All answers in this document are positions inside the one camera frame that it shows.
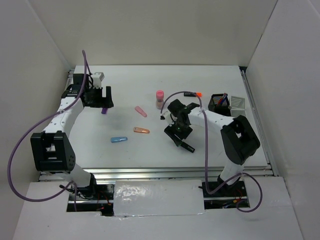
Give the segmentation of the purple capped black highlighter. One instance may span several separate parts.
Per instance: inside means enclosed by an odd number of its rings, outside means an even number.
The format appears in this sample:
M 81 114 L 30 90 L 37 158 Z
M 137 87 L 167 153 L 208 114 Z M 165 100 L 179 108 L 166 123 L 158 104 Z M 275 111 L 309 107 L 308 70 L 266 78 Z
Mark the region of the purple capped black highlighter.
M 108 112 L 108 108 L 102 108 L 101 114 L 106 115 Z

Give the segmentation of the green capped black highlighter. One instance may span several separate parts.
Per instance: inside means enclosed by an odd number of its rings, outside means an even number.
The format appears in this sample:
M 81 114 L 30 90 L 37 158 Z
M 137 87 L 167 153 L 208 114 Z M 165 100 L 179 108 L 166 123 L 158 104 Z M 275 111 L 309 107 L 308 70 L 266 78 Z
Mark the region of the green capped black highlighter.
M 182 142 L 179 144 L 179 146 L 180 146 L 181 148 L 184 148 L 185 150 L 191 152 L 191 153 L 194 153 L 194 152 L 195 152 L 195 149 L 194 149 L 192 146 L 190 146 L 189 144 L 185 143 L 184 141 L 182 141 Z

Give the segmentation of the red pen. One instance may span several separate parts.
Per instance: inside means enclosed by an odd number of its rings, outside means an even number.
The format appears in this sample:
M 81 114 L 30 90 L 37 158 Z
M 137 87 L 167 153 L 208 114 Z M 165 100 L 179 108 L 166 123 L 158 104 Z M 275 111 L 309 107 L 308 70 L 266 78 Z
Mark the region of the red pen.
M 224 102 L 226 96 L 227 96 L 226 93 L 224 93 L 224 94 L 222 95 L 222 97 L 220 98 L 219 102 L 217 103 L 217 106 L 220 106 L 220 105 Z

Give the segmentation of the blue pen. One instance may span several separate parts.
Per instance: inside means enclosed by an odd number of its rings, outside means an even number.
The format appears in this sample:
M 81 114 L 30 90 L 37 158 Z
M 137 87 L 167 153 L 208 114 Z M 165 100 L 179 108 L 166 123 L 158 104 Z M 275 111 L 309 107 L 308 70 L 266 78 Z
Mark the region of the blue pen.
M 219 105 L 222 105 L 227 97 L 228 97 L 228 94 L 224 93 L 223 96 L 221 97 L 220 101 L 219 101 Z

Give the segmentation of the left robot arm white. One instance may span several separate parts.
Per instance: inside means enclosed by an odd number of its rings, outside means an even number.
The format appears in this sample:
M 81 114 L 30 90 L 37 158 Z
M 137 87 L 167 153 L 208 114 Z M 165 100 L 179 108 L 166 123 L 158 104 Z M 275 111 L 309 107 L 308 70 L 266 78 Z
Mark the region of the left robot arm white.
M 88 200 L 97 197 L 99 187 L 94 184 L 93 175 L 77 165 L 69 136 L 85 107 L 109 109 L 114 106 L 111 87 L 102 87 L 104 77 L 103 72 L 74 74 L 61 95 L 57 114 L 42 132 L 33 133 L 30 138 L 36 170 L 73 181 Z

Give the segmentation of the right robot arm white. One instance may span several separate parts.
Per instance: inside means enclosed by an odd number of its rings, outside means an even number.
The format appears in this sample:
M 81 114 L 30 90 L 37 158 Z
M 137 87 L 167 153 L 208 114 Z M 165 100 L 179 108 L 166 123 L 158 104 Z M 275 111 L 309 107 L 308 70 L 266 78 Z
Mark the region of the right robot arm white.
M 236 189 L 235 183 L 244 174 L 246 160 L 253 156 L 261 143 L 248 119 L 224 116 L 207 109 L 201 103 L 182 104 L 178 99 L 172 101 L 167 111 L 160 111 L 160 119 L 168 122 L 164 132 L 177 147 L 193 153 L 195 148 L 184 140 L 191 134 L 191 125 L 204 128 L 204 174 L 205 190 L 209 195 L 220 192 L 223 196 L 230 196 Z M 218 176 L 218 187 L 211 190 L 209 186 L 209 132 L 221 135 L 223 149 L 228 160 Z

